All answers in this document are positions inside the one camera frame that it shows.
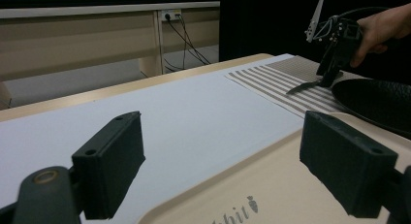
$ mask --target floor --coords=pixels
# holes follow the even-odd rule
[[[190,52],[165,54],[167,73],[218,62],[218,46]],[[139,60],[133,59],[4,83],[12,96],[10,106],[14,108],[145,78],[139,70]]]

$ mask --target power outlet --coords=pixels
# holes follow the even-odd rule
[[[179,20],[178,15],[181,16],[181,9],[168,9],[161,11],[161,21],[168,21],[166,16],[170,17],[170,20]]]

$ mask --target logo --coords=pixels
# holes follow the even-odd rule
[[[233,211],[229,213],[224,213],[219,219],[221,221],[214,220],[212,224],[240,224],[247,223],[247,221],[252,217],[252,215],[258,213],[257,202],[254,200],[253,196],[247,197],[247,204],[241,206],[241,208],[233,207]]]

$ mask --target striped pattern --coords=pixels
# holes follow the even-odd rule
[[[330,88],[314,86],[293,95],[286,94],[303,82],[317,80],[319,77],[315,74],[318,65],[306,58],[294,56],[279,62],[234,71],[226,77],[300,117],[304,117],[306,111],[345,112],[333,98]],[[344,72],[335,82],[357,78],[362,77]]]

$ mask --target white sheet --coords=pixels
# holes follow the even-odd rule
[[[225,78],[230,71],[290,58],[284,54],[107,99],[0,122],[0,208],[22,180],[71,155],[114,117],[142,113],[145,162],[108,221],[135,223],[151,208],[300,129],[303,119]]]

